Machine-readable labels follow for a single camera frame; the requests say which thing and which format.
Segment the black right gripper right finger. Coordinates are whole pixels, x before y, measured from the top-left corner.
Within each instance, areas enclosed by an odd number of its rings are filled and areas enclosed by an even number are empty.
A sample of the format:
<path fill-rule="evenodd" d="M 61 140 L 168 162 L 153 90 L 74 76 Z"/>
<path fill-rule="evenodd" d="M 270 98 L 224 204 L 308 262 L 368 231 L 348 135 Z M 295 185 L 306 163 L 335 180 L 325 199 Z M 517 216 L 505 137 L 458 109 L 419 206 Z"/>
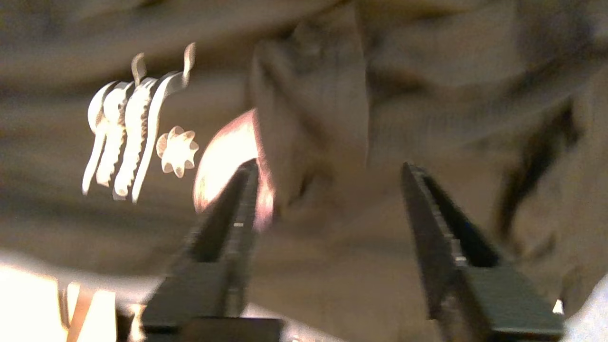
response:
<path fill-rule="evenodd" d="M 564 318 L 502 257 L 435 180 L 401 168 L 428 317 L 445 341 L 558 341 Z"/>

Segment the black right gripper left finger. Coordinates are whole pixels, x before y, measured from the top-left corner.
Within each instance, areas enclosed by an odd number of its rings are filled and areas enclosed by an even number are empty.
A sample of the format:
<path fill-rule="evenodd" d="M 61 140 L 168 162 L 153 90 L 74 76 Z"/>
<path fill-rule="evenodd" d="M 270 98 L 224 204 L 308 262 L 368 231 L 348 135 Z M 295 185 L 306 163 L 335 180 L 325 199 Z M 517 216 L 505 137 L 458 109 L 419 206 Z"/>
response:
<path fill-rule="evenodd" d="M 196 317 L 236 317 L 244 310 L 258 176 L 256 160 L 244 162 L 199 214 L 185 248 L 146 302 L 145 333 L 174 333 Z"/>

